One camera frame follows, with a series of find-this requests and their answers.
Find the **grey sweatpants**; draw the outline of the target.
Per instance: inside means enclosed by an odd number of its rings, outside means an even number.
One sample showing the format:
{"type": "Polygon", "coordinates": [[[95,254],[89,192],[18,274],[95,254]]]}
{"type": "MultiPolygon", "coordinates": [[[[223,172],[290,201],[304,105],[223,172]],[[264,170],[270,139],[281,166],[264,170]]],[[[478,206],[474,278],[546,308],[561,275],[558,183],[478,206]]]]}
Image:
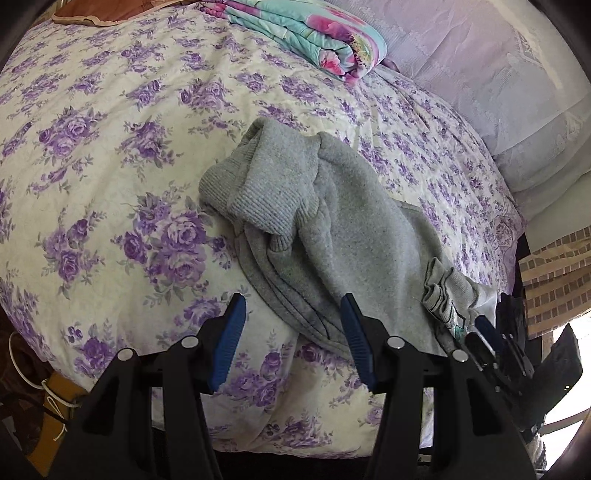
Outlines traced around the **grey sweatpants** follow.
{"type": "Polygon", "coordinates": [[[252,123],[199,184],[228,221],[245,277],[283,322],[349,357],[341,302],[440,354],[493,319],[497,292],[456,269],[423,212],[391,198],[368,161],[328,133],[252,123]]]}

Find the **beige checkered curtain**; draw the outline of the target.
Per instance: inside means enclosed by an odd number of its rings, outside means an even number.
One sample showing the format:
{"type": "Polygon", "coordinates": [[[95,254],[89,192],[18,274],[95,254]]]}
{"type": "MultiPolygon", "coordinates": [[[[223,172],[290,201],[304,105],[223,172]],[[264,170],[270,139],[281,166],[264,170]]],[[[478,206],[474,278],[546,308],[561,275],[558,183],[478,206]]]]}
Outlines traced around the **beige checkered curtain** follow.
{"type": "Polygon", "coordinates": [[[528,335],[536,338],[590,311],[590,228],[584,227],[519,262],[528,335]]]}

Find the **purple floral bedspread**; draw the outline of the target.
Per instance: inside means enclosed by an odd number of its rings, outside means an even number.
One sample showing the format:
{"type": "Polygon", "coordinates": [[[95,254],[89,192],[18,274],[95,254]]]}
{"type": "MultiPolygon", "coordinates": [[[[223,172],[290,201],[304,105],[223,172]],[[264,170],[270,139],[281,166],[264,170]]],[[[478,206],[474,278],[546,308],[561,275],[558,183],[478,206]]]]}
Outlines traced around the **purple floral bedspread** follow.
{"type": "Polygon", "coordinates": [[[214,446],[370,454],[382,400],[290,329],[198,202],[204,171],[256,118],[325,131],[420,207],[472,279],[511,288],[525,225],[483,141],[437,96],[375,71],[347,85],[197,6],[104,29],[45,22],[1,74],[1,304],[37,356],[90,389],[123,347],[167,348],[245,296],[214,446]]]}

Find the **folded teal floral quilt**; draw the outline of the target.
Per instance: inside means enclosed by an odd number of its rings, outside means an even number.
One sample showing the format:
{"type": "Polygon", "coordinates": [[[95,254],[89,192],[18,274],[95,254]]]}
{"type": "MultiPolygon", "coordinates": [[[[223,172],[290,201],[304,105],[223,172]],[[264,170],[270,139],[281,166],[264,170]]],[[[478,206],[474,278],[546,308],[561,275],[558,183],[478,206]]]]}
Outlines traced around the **folded teal floral quilt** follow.
{"type": "Polygon", "coordinates": [[[203,1],[201,7],[208,15],[262,33],[350,84],[388,53],[386,40],[373,26],[325,1],[203,1]]]}

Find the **brown orange pillow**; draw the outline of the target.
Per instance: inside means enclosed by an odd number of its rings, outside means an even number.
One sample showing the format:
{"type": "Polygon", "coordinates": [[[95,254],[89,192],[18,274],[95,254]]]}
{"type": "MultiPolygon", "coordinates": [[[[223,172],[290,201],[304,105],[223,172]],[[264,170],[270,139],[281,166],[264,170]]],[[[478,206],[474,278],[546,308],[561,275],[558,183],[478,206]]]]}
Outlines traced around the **brown orange pillow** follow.
{"type": "Polygon", "coordinates": [[[73,0],[58,8],[53,22],[65,25],[110,27],[183,1],[165,0],[73,0]]]}

